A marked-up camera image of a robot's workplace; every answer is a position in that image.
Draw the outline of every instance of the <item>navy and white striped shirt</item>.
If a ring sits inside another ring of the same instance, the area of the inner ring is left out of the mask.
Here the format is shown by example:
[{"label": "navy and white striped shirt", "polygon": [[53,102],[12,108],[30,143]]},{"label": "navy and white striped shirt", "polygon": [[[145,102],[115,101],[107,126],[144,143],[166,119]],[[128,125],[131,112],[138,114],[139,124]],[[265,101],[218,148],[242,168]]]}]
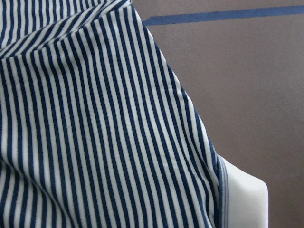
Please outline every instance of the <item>navy and white striped shirt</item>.
[{"label": "navy and white striped shirt", "polygon": [[225,167],[129,0],[3,0],[0,48],[0,227],[225,227]]}]

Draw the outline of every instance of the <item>blue stripe on wall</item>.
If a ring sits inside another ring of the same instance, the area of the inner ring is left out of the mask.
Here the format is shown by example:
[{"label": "blue stripe on wall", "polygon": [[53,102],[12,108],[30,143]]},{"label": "blue stripe on wall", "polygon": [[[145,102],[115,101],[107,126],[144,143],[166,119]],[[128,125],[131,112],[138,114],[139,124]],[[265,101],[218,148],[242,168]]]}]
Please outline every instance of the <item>blue stripe on wall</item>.
[{"label": "blue stripe on wall", "polygon": [[181,23],[190,23],[190,22],[199,22],[199,21],[257,18],[257,17],[270,17],[270,16],[282,16],[282,15],[293,15],[293,14],[304,14],[304,5],[156,16],[156,17],[150,17],[149,19],[145,20],[143,23],[146,26],[168,25],[168,24],[181,24]]}]

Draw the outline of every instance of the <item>blue line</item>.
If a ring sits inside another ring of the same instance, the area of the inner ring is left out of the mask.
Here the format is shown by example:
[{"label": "blue line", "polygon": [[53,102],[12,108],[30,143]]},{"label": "blue line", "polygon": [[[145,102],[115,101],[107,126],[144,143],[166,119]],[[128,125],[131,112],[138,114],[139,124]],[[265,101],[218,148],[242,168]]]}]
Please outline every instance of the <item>blue line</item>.
[{"label": "blue line", "polygon": [[270,17],[270,16],[282,16],[282,15],[293,15],[293,14],[304,14],[304,5],[156,16],[156,17],[150,17],[149,19],[145,20],[143,23],[146,26],[168,25],[168,24],[181,24],[181,23],[190,23],[190,22],[199,22],[199,21],[257,18],[257,17]]}]

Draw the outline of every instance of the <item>brown wall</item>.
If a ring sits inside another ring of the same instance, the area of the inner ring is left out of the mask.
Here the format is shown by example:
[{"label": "brown wall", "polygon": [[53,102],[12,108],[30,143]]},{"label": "brown wall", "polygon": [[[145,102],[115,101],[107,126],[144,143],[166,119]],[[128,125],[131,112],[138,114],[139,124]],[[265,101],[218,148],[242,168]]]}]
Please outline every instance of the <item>brown wall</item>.
[{"label": "brown wall", "polygon": [[[134,0],[142,19],[304,1]],[[217,153],[266,182],[269,227],[304,227],[304,15],[149,26]]]}]

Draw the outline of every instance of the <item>gray wall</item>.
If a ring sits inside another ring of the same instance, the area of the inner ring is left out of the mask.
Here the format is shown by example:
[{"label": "gray wall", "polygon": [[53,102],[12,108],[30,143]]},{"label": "gray wall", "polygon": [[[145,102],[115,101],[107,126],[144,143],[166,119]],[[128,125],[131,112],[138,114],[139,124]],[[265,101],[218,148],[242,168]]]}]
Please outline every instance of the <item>gray wall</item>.
[{"label": "gray wall", "polygon": [[[150,16],[302,0],[134,0]],[[266,182],[269,227],[304,227],[304,15],[149,26],[217,153]]]}]

